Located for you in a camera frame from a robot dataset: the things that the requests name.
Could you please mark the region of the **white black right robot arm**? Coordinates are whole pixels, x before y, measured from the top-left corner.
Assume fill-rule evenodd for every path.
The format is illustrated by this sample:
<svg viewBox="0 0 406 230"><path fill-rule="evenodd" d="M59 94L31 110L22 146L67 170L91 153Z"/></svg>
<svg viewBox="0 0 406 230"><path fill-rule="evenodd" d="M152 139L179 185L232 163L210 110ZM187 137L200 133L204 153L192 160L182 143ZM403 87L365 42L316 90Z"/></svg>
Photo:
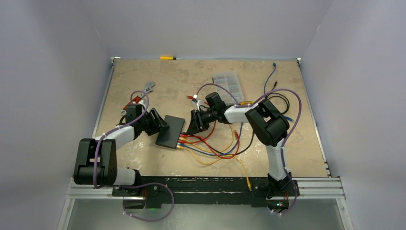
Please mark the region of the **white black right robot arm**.
<svg viewBox="0 0 406 230"><path fill-rule="evenodd" d="M254 135L265 145L269 162L269 189L275 195L287 190L291 174L285 162L284 144L288 137L289 122L267 99L253 105L226 105L217 92L205 97L209 108L192 110L187 135L205 131L209 124L249 123Z"/></svg>

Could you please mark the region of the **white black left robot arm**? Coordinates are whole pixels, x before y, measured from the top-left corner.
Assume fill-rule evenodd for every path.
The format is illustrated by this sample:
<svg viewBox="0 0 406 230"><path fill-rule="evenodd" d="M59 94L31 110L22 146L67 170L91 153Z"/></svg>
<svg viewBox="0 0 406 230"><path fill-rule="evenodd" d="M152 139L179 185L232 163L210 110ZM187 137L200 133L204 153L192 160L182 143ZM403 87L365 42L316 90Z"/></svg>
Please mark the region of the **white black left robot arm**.
<svg viewBox="0 0 406 230"><path fill-rule="evenodd" d="M125 123L96 138L83 138L79 142L73 180L79 185L124 186L131 196L142 192L143 183L139 170L120 168L117 151L132 142L142 132L148 136L169 127L154 109L135 103L127 107Z"/></svg>

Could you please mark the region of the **black network switch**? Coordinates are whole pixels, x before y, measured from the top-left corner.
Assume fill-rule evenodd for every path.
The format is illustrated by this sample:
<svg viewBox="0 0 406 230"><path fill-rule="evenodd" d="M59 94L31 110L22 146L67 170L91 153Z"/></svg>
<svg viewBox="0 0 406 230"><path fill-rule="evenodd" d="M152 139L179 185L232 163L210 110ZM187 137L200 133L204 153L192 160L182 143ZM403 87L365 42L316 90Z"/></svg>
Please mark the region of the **black network switch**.
<svg viewBox="0 0 406 230"><path fill-rule="evenodd" d="M185 119L166 115L164 121L168 124L168 126L160 130L155 144L175 150L183 130Z"/></svg>

